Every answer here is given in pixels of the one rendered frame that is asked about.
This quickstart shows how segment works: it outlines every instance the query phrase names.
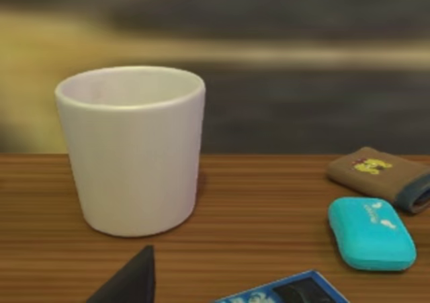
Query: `blue card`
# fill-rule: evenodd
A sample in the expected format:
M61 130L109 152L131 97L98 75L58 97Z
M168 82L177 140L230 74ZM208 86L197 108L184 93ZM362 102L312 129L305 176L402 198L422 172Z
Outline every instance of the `blue card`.
M214 303L348 303L319 272L297 275L221 298Z

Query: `embroidered patch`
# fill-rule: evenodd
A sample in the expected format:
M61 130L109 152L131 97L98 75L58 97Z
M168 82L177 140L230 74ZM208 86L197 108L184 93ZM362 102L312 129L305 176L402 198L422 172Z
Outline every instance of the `embroidered patch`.
M373 175L380 174L381 171L392 167L392 164L378 159L358 159L352 164L355 170Z

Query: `white cup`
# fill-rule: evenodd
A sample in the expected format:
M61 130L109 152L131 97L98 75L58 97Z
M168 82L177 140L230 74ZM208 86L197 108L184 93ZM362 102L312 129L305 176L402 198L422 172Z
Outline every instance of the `white cup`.
M184 222L196 202L203 80L163 67L115 67L55 91L85 220L114 236Z

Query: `wooden table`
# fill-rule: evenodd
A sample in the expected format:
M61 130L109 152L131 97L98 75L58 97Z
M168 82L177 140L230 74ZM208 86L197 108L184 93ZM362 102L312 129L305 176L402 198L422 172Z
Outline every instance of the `wooden table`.
M307 269L353 303L428 302L430 210L402 214L418 249L409 271L350 269L327 225L327 206L353 194L324 178L334 158L203 156L198 206L185 224L117 239L84 223L66 156L1 155L0 302L84 302L147 244L156 248L160 303L210 302Z

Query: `turquoise soap box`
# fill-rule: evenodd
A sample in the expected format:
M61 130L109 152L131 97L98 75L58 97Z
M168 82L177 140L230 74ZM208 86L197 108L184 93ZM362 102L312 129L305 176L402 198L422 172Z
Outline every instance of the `turquoise soap box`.
M343 260L368 271L401 271L417 258L414 242L394 208L378 198L339 198L329 224Z

